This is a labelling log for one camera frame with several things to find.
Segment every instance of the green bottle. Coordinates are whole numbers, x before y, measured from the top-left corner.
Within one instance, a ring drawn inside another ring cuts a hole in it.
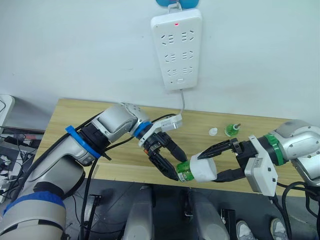
[[[239,124],[229,124],[228,126],[225,127],[224,133],[228,137],[234,137],[238,134],[239,128],[240,128],[240,123]]]
[[[187,182],[194,179],[190,170],[190,161],[181,162],[176,166],[176,172],[181,182]]]

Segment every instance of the shoe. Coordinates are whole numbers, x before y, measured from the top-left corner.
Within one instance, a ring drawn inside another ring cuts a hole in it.
[[[275,218],[271,221],[270,232],[273,240],[289,240],[286,228],[278,218]]]
[[[238,221],[236,223],[236,236],[238,240],[256,240],[245,221]]]

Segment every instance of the white plastic part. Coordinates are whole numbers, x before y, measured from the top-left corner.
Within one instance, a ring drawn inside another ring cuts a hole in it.
[[[5,126],[6,120],[15,105],[15,99],[10,95],[0,94],[0,100],[0,126]]]
[[[200,11],[188,9],[155,16],[151,30],[165,88],[195,87],[202,35]]]
[[[216,127],[213,127],[209,130],[210,136],[215,136],[215,135],[217,135],[217,133],[218,133],[218,128],[216,128]]]
[[[273,197],[276,193],[278,174],[268,152],[261,146],[258,139],[251,135],[250,142],[258,154],[249,158],[244,174],[254,192]]]
[[[190,170],[198,183],[209,182],[217,179],[217,167],[213,158],[198,159],[198,153],[190,160]]]
[[[0,159],[1,159],[2,161],[4,161],[4,165],[6,165],[6,166],[9,166],[10,163],[11,163],[11,161],[10,161],[10,160],[8,159],[8,157],[5,156],[5,155],[1,155],[1,156],[0,156]]]
[[[178,129],[182,126],[181,114],[170,116],[168,118],[156,121],[152,127],[142,136],[138,142],[138,146],[142,147],[145,141],[153,134],[158,132],[167,132],[173,129]]]

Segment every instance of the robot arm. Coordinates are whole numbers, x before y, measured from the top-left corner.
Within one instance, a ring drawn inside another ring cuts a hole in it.
[[[66,128],[68,135],[44,158],[30,168],[23,190],[4,211],[0,239],[60,240],[66,225],[63,199],[72,195],[85,178],[83,166],[105,155],[105,149],[125,133],[139,139],[149,159],[167,177],[178,180],[174,167],[160,155],[165,147],[179,161],[185,153],[165,131],[182,124],[180,115],[152,124],[136,105],[115,104],[76,130]]]
[[[236,138],[205,150],[198,159],[216,157],[232,150],[240,168],[218,173],[214,182],[231,182],[246,177],[255,192],[273,197],[278,175],[275,167],[291,161],[306,184],[320,187],[320,128],[301,120],[291,120],[260,138]]]

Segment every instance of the wooden table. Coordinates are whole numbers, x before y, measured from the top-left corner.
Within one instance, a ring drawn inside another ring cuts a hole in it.
[[[77,127],[85,120],[107,109],[112,104],[113,103],[107,102],[60,99],[45,131],[36,158],[49,148],[59,137],[66,133],[65,127],[69,125]],[[178,113],[178,110],[169,108],[142,107],[142,109],[150,116],[151,120],[165,114]],[[192,155],[202,152],[213,144],[227,140],[228,137],[224,133],[224,128],[227,124],[241,123],[241,129],[237,138],[239,141],[243,141],[248,140],[248,136],[252,134],[257,138],[261,137],[276,129],[286,121],[286,119],[281,118],[191,110],[185,110],[182,114],[182,118],[183,126],[168,132],[168,134],[173,141],[186,152],[188,159],[190,159]],[[214,127],[218,128],[218,134],[216,136],[209,136],[209,129]],[[127,139],[128,137],[130,137],[130,135],[126,134],[119,141]],[[168,179],[149,161],[143,149],[138,146],[137,139],[133,139],[124,145],[111,149],[107,154],[112,160],[109,161],[104,157],[99,159],[93,174],[95,179],[252,193],[251,187],[245,178],[224,183],[197,183],[195,180],[182,183]],[[161,154],[174,166],[179,163],[169,154],[168,150],[163,148]],[[235,155],[231,151],[224,152],[222,155],[215,157],[214,160],[218,172],[239,168]],[[85,167],[85,171],[88,175],[89,167]],[[290,184],[301,180],[301,177],[291,163],[277,167],[276,171],[279,176],[278,181],[282,184]],[[283,190],[283,188],[277,187],[277,194],[282,194]],[[303,192],[295,190],[292,190],[289,193],[291,196],[304,195]]]

